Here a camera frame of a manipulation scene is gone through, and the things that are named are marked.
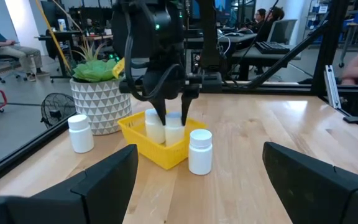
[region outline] white plastic bottle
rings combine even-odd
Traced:
[[[67,121],[68,132],[70,133],[70,140],[74,151],[85,153],[93,149],[93,135],[87,115],[74,115]]]
[[[189,170],[196,175],[206,175],[212,169],[212,133],[196,129],[190,133]]]
[[[146,135],[157,144],[165,142],[165,131],[161,119],[155,109],[149,109],[145,112]]]
[[[165,145],[172,146],[183,138],[185,138],[185,127],[181,124],[181,113],[168,113],[165,116]]]

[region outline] white planter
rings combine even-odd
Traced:
[[[129,94],[121,94],[119,80],[100,83],[78,83],[70,80],[75,109],[89,117],[94,135],[111,134],[120,131],[117,121],[131,115]]]

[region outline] floor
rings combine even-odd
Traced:
[[[340,54],[341,50],[338,50],[334,60],[334,71],[337,77],[340,77],[342,73],[342,68],[338,67]],[[356,54],[349,52],[345,62],[350,61]],[[270,81],[298,82],[311,78],[317,56],[318,49],[305,50],[302,52],[301,60],[290,62],[288,68],[280,69]],[[57,62],[48,57],[43,57],[42,60],[44,70],[50,72],[51,75],[59,75],[56,71],[59,66]],[[250,72],[250,79],[254,77],[255,73]],[[47,130],[45,125],[40,122],[40,105],[49,93],[71,95],[67,79],[55,79],[55,82],[51,83],[49,77],[39,78],[37,82],[33,83],[9,77],[5,84],[0,83],[0,90],[5,92],[9,102],[9,105],[5,107],[5,112],[0,113],[0,159]]]

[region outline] black fan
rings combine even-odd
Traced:
[[[74,99],[63,93],[51,93],[41,104],[41,122],[51,128],[59,121],[76,113]]]

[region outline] yellow plastic bin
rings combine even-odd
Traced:
[[[187,118],[184,140],[166,147],[146,137],[145,112],[140,112],[118,121],[128,144],[136,144],[137,150],[164,169],[171,169],[188,157],[190,133],[195,129],[206,129],[206,124]]]

